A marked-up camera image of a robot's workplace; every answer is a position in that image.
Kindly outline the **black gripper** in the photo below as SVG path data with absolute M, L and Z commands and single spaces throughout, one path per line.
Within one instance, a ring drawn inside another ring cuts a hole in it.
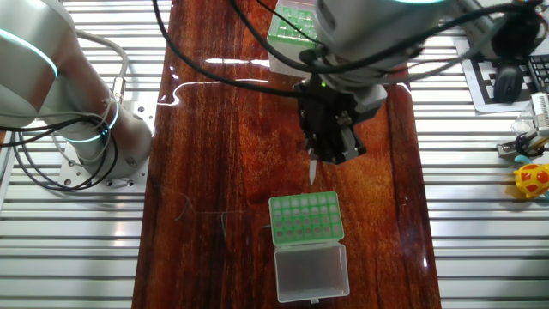
M 312 161 L 339 165 L 366 153 L 366 147 L 352 126 L 358 123 L 357 102 L 351 94 L 332 89 L 323 80 L 303 80 L 294 90 L 298 98 L 299 125 L 305 133 L 305 148 Z M 335 130 L 336 148 L 330 143 L 330 130 Z

